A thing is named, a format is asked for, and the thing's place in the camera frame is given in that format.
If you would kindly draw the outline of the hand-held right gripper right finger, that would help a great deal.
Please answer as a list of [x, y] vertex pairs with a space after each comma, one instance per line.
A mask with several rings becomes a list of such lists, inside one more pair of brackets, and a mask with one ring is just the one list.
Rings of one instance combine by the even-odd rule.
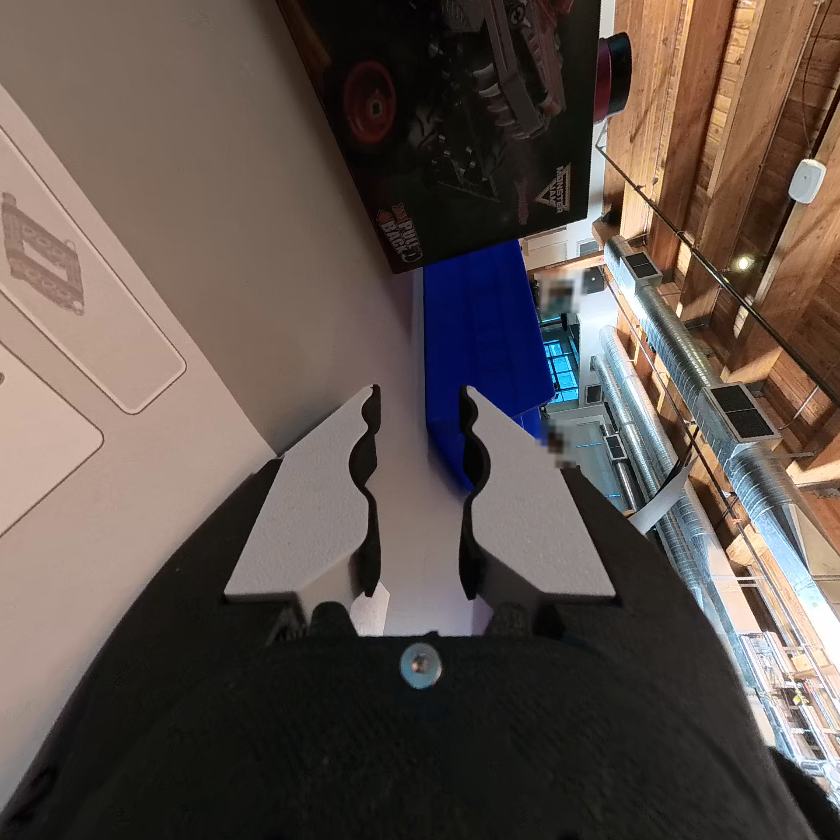
[[554, 603], [613, 602], [616, 590], [554, 457], [474, 386], [459, 394], [463, 506], [458, 576], [469, 601], [530, 619]]

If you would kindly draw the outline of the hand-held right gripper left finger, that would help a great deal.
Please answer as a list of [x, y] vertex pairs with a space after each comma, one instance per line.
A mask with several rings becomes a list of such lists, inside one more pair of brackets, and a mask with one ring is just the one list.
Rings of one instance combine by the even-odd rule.
[[310, 622], [325, 602], [382, 622], [382, 546], [367, 487], [377, 467], [381, 389], [362, 387], [280, 459], [228, 579], [231, 602], [290, 602]]

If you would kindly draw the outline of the white flat strip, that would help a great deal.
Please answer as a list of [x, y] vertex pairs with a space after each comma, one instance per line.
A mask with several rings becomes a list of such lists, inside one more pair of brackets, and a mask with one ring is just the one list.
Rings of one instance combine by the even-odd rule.
[[690, 456], [686, 462], [678, 463], [668, 474], [665, 483], [655, 492], [652, 499], [628, 518], [635, 529], [646, 534], [666, 516], [683, 495], [697, 457]]

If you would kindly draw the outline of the blue plastic bin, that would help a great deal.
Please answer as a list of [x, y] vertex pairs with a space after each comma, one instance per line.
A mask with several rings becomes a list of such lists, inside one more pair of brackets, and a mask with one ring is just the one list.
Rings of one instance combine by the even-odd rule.
[[423, 269], [427, 432], [462, 490], [459, 395], [474, 386], [537, 440], [554, 397], [520, 243], [513, 239]]

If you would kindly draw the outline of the white instruction booklet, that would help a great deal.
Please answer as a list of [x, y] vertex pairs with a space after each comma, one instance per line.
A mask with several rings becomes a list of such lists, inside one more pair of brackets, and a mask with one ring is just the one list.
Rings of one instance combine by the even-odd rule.
[[2, 805], [112, 630], [274, 452], [2, 90]]

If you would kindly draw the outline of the metal shelving rack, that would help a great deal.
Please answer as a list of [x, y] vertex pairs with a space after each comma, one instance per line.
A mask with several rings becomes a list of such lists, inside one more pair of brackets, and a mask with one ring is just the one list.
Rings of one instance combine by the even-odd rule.
[[838, 800], [838, 705], [821, 677], [795, 668], [775, 633], [741, 633], [750, 685], [773, 745]]

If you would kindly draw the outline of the black toy truck box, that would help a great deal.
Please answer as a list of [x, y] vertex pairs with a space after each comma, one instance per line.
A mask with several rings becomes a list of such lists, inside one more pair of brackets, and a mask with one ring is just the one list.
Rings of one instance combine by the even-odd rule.
[[394, 273], [586, 218], [601, 2], [276, 5]]

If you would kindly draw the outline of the white ceiling sensor box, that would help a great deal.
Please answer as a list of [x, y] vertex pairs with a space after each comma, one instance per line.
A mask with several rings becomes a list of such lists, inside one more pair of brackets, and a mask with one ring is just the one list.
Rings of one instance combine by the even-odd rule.
[[804, 158], [796, 166], [788, 188], [789, 198], [797, 204], [815, 200], [826, 175], [826, 166], [814, 158]]

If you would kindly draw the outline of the red and black cylinder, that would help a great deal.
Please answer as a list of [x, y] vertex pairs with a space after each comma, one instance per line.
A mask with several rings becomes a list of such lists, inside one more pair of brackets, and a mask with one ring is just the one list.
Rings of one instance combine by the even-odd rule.
[[622, 31], [599, 38], [595, 75], [594, 124], [622, 112], [631, 90], [633, 51], [631, 39]]

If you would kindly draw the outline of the slim metal air duct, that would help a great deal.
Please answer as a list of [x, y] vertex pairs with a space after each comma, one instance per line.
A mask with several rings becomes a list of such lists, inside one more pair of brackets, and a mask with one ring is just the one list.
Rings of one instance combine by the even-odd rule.
[[[618, 331], [605, 325], [599, 340], [603, 352], [595, 357], [595, 370], [648, 503], [672, 468], [683, 462], [658, 420]], [[722, 638], [732, 640], [736, 629], [712, 575], [722, 549], [689, 480], [683, 495], [655, 526], [668, 557], [702, 612]]]

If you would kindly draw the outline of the large metal air duct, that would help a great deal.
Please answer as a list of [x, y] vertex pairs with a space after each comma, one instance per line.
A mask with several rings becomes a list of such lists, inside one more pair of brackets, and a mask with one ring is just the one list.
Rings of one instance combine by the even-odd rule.
[[768, 446], [775, 430], [741, 383], [724, 383], [660, 294], [661, 275], [623, 237], [605, 244], [605, 264], [647, 341], [698, 422], [752, 525], [823, 640], [838, 643], [838, 553]]

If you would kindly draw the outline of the black ceiling track rail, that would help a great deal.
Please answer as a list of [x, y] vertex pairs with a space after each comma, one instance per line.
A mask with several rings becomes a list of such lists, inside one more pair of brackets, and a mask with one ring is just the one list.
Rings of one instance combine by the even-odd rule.
[[653, 211], [654, 215], [660, 221], [665, 223], [667, 229], [669, 229], [672, 235], [675, 236], [682, 245], [685, 245], [688, 248], [690, 256], [700, 264], [701, 268], [717, 283], [719, 288], [726, 291], [740, 307], [746, 310], [748, 315], [750, 315], [760, 326], [761, 330], [764, 331], [778, 346], [778, 348], [785, 352], [796, 364], [796, 366], [813, 382], [817, 390], [823, 392], [832, 404], [839, 406], [838, 390], [829, 384], [827, 375], [818, 373], [815, 366], [809, 362], [802, 353], [798, 351], [791, 342], [786, 339], [781, 332], [758, 311], [758, 309], [756, 309], [755, 305], [747, 301], [745, 295], [741, 294], [741, 292], [735, 288], [730, 279], [717, 267], [714, 267], [714, 265], [711, 264], [709, 259], [698, 249], [698, 247], [689, 241], [686, 233], [664, 214], [652, 197], [646, 194], [643, 187], [636, 184], [631, 176], [624, 171], [624, 169], [613, 159], [611, 155], [609, 155], [609, 153], [607, 153], [606, 148], [600, 145], [600, 140], [595, 141], [594, 148], [595, 152], [597, 152], [603, 160], [614, 169], [614, 171], [623, 179], [625, 184], [631, 187], [633, 193], [643, 200], [644, 204]]

